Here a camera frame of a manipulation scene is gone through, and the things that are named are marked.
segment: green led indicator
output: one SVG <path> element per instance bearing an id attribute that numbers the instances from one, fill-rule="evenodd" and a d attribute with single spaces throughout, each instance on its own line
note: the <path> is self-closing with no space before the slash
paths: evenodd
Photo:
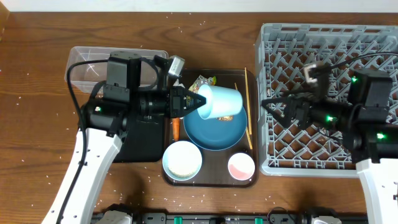
<path id="1" fill-rule="evenodd" d="M 326 121 L 327 122 L 329 122 L 329 121 L 333 121 L 334 120 L 334 117 L 332 117 L 332 116 L 326 116 Z"/>
<path id="2" fill-rule="evenodd" d="M 378 139 L 385 139 L 386 136 L 385 136 L 384 134 L 382 134 L 382 133 L 378 133 L 378 134 L 377 134 L 377 138 L 378 138 Z"/>

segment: wooden tabletop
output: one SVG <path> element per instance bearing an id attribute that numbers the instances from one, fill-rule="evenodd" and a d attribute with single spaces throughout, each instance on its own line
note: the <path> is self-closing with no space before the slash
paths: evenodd
<path id="1" fill-rule="evenodd" d="M 78 122 L 63 78 L 72 47 L 159 49 L 183 57 L 187 68 L 254 73 L 253 43 L 262 24 L 272 22 L 397 25 L 398 15 L 12 13 L 0 43 L 0 222 L 40 223 L 65 175 Z M 87 98 L 78 94 L 80 103 Z M 358 179 L 260 174 L 250 189 L 171 187 L 161 167 L 113 164 L 95 211 L 123 202 L 174 213 L 265 214 L 275 206 L 366 212 Z"/>

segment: orange carrot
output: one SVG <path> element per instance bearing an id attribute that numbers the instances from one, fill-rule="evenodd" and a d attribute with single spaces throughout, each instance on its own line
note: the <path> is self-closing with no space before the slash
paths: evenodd
<path id="1" fill-rule="evenodd" d="M 180 118 L 173 118 L 173 138 L 174 142 L 180 139 Z"/>

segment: brown tray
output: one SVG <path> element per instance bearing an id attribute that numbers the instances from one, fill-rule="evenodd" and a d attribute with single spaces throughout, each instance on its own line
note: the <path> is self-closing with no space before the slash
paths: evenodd
<path id="1" fill-rule="evenodd" d="M 205 78 L 215 76 L 217 78 L 217 86 L 233 88 L 235 89 L 234 83 L 236 83 L 239 92 L 242 94 L 244 108 L 247 110 L 246 103 L 246 84 L 244 79 L 244 70 L 184 70 L 182 72 L 182 78 L 180 82 L 184 84 L 186 88 L 189 88 L 192 83 L 199 77 L 199 75 L 204 76 Z M 249 95 L 250 95 L 250 106 L 251 106 L 251 125 L 252 125 L 252 135 L 251 142 L 253 145 L 253 150 L 250 150 L 248 138 L 246 137 L 246 133 L 243 138 L 234 146 L 221 150 L 221 151 L 211 151 L 207 149 L 200 148 L 200 151 L 203 156 L 203 164 L 199 171 L 199 173 L 194 176 L 194 178 L 186 181 L 176 181 L 171 179 L 164 171 L 163 178 L 164 180 L 173 186 L 195 186 L 195 187 L 250 187 L 252 186 L 257 178 L 258 178 L 258 150 L 257 150 L 257 85 L 254 75 L 248 72 L 248 87 L 249 87 Z M 169 128 L 167 129 L 166 136 L 166 146 L 169 146 L 174 141 L 172 140 L 172 126 L 170 122 L 167 122 Z M 191 141 L 185 132 L 183 120 L 180 123 L 180 140 Z M 251 156 L 256 165 L 256 171 L 250 180 L 240 181 L 232 178 L 228 172 L 227 164 L 229 158 L 237 153 L 237 152 L 245 152 L 249 156 Z"/>

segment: plate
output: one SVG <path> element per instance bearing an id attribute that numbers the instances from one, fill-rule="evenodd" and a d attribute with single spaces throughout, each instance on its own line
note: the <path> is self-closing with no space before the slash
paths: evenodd
<path id="1" fill-rule="evenodd" d="M 191 141 L 198 147 L 209 150 L 223 150 L 234 146 L 243 137 L 248 123 L 244 108 L 234 115 L 232 121 L 202 119 L 198 110 L 186 115 L 183 120 L 185 132 Z"/>

